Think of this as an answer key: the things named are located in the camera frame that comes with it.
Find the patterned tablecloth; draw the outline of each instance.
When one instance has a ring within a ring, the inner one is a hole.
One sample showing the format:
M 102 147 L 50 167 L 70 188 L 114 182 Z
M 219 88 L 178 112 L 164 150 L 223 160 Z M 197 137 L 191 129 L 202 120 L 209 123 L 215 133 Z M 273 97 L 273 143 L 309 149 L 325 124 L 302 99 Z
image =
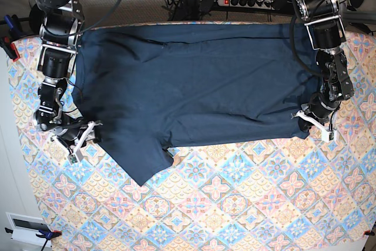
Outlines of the patterned tablecloth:
M 296 251 L 361 239 L 376 221 L 376 39 L 347 38 L 355 95 L 338 113 L 337 141 L 313 129 L 306 140 L 176 148 L 174 165 L 142 187 L 98 145 L 71 166 L 34 129 L 41 43 L 16 42 L 16 124 L 41 215 L 63 232 L 53 249 Z M 65 110 L 74 109 L 71 91 Z

